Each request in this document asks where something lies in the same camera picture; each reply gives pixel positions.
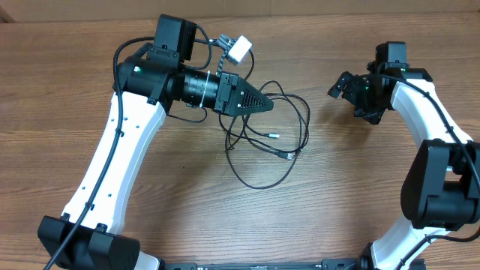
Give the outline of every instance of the wooden table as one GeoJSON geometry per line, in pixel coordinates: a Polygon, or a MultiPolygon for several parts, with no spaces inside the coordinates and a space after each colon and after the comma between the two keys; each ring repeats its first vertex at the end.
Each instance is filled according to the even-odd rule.
{"type": "MultiPolygon", "coordinates": [[[[168,118],[136,178],[124,230],[149,254],[169,262],[318,261],[356,257],[383,235],[401,214],[413,139],[397,113],[372,126],[353,118],[348,102],[326,95],[343,71],[366,73],[377,44],[406,41],[412,67],[427,69],[453,119],[480,140],[478,13],[195,21],[211,37],[253,42],[250,82],[275,79],[307,99],[310,142],[284,183],[251,190],[228,166],[215,114],[202,124],[168,118]]],[[[113,53],[128,39],[153,35],[156,23],[0,25],[0,269],[40,269],[49,259],[37,228],[44,215],[61,214],[89,166],[110,109],[113,53]]],[[[191,64],[200,65],[206,48],[197,45],[193,54],[191,64]]],[[[247,59],[226,69],[246,74],[249,67],[247,59]]],[[[200,116],[180,102],[171,113],[200,116]]],[[[270,142],[276,146],[293,146],[298,136],[286,103],[251,123],[280,133],[270,142]]],[[[276,181],[290,165],[246,142],[232,158],[253,185],[276,181]]],[[[422,256],[429,269],[477,269],[479,252],[480,241],[438,241],[422,256]]]]}

